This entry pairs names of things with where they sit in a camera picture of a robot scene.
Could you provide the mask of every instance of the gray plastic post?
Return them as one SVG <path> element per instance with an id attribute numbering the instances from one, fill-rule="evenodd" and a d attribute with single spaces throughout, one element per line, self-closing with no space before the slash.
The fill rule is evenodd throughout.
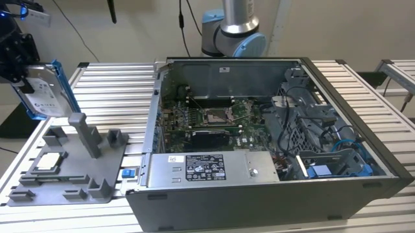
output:
<path id="1" fill-rule="evenodd" d="M 89 153 L 91 158 L 99 158 L 101 152 L 99 150 L 97 144 L 95 142 L 91 130 L 85 123 L 87 115 L 84 113 L 72 113 L 68 118 L 68 123 L 75 127 L 79 139 L 83 142 L 85 149 Z"/>
<path id="2" fill-rule="evenodd" d="M 87 191 L 92 198 L 105 198 L 111 195 L 112 188 L 105 179 L 103 179 L 100 185 L 96 183 L 95 179 L 91 179 Z"/>

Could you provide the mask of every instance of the gray base plate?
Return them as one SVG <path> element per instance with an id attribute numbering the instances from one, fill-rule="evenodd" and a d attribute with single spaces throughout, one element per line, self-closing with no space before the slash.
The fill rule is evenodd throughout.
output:
<path id="1" fill-rule="evenodd" d="M 88 175 L 91 179 L 95 179 L 96 183 L 100 184 L 103 179 L 107 180 L 107 183 L 111 187 L 111 194 L 107 198 L 92 198 L 88 193 L 88 184 L 72 184 L 68 181 L 55 181 L 44 182 L 40 186 L 32 186 L 21 184 L 17 186 L 17 192 L 24 192 L 29 190 L 35 196 L 31 201 L 8 201 L 8 206 L 36 206 L 36 205 L 63 205 L 63 204 L 96 204 L 96 203 L 108 203 L 112 198 L 112 192 L 115 189 L 115 182 L 117 178 L 121 158 L 124 155 L 125 145 L 111 148 L 107 140 L 107 134 L 100 134 L 103 141 L 99 144 L 101 150 L 101 155 L 97 159 L 89 157 L 87 149 L 76 134 L 68 135 L 68 142 L 63 144 L 61 147 L 49 147 L 44 146 L 37 158 L 33 161 L 33 165 L 28 170 L 25 175 L 31 175 L 31 171 L 37 165 L 40 157 L 47 152 L 67 152 L 68 156 L 61 161 L 60 172 L 57 175 L 47 175 L 51 177 L 64 177 L 64 176 L 84 176 Z M 123 134 L 125 141 L 128 140 L 128 135 Z M 81 188 L 87 193 L 84 199 L 68 200 L 63 196 L 64 190 Z"/>

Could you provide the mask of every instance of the hard drive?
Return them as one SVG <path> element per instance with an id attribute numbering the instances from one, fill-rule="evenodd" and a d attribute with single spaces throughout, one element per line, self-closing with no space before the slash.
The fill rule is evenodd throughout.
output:
<path id="1" fill-rule="evenodd" d="M 68 117 L 71 113 L 80 112 L 61 64 L 55 60 L 49 64 L 31 65 L 27 70 L 25 79 L 35 92 L 24 93 L 16 85 L 13 88 L 29 117 L 44 120 L 47 117 Z"/>

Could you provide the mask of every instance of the open computer tower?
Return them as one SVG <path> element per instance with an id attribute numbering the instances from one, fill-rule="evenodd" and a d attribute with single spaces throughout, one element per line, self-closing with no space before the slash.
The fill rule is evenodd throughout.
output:
<path id="1" fill-rule="evenodd" d="M 168 58 L 143 151 L 149 232 L 347 219 L 412 181 L 308 58 Z"/>

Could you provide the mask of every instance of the white wall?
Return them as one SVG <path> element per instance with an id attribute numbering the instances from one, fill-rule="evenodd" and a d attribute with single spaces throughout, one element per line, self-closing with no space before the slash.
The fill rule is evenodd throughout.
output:
<path id="1" fill-rule="evenodd" d="M 374 71 L 382 59 L 415 59 L 414 0 L 282 1 L 291 9 L 271 55 L 344 59 L 356 71 Z M 400 110 L 404 97 L 387 99 Z M 415 117 L 415 99 L 404 114 Z"/>
<path id="2" fill-rule="evenodd" d="M 20 23 L 33 34 L 44 61 L 59 59 L 69 75 L 79 62 L 95 62 L 71 25 L 51 0 L 37 0 L 52 15 L 52 26 Z M 185 56 L 179 28 L 177 0 L 116 0 L 117 24 L 111 21 L 105 0 L 56 0 L 101 62 L 152 62 L 155 58 Z M 260 31 L 270 37 L 278 0 L 256 0 Z M 221 8 L 220 0 L 189 0 L 197 22 L 205 10 Z M 183 0 L 184 33 L 192 56 L 200 55 L 201 38 Z"/>

